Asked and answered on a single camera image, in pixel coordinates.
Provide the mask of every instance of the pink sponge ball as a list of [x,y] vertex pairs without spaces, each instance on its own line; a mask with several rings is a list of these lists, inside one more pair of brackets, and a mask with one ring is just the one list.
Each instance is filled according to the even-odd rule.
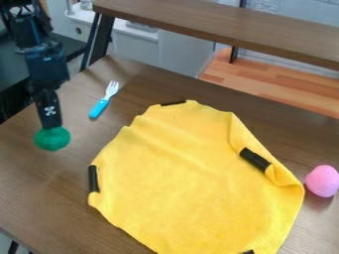
[[339,174],[328,165],[316,167],[305,182],[310,191],[322,197],[330,197],[339,190]]

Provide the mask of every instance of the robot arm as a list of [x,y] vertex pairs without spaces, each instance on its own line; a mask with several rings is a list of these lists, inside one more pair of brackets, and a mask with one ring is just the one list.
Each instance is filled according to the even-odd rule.
[[24,56],[31,81],[27,90],[34,99],[43,129],[60,127],[56,90],[69,79],[63,46],[51,39],[51,19],[39,0],[0,0],[1,18]]

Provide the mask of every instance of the black metal frame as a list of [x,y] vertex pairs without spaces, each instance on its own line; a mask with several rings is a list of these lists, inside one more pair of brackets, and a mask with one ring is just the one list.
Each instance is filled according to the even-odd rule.
[[[246,8],[246,5],[247,5],[247,0],[240,0],[239,2],[240,8]],[[231,56],[229,59],[230,64],[232,64],[234,60],[238,57],[238,53],[239,53],[239,48],[232,46]]]
[[114,20],[114,17],[95,13],[80,71],[86,69],[88,60],[91,65],[106,56],[109,42],[112,40]]

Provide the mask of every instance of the yellow cloth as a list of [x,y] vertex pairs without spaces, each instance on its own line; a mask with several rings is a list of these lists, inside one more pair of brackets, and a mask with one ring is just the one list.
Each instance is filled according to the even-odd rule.
[[[271,162],[265,174],[245,147]],[[304,195],[236,115],[195,101],[150,107],[92,164],[89,205],[162,254],[276,253]]]

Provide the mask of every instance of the wooden table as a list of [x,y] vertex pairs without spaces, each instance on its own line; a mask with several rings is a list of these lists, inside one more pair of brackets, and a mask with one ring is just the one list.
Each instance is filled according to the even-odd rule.
[[[87,112],[107,82],[126,85],[97,121]],[[63,150],[34,147],[34,106],[0,126],[0,228],[41,254],[152,253],[86,204],[87,166],[150,105],[195,99],[235,112],[301,181],[315,166],[339,169],[339,121],[149,65],[105,57],[59,91],[72,141]],[[337,253],[339,200],[308,193],[280,254]]]
[[95,0],[98,13],[339,70],[339,28],[206,0]]

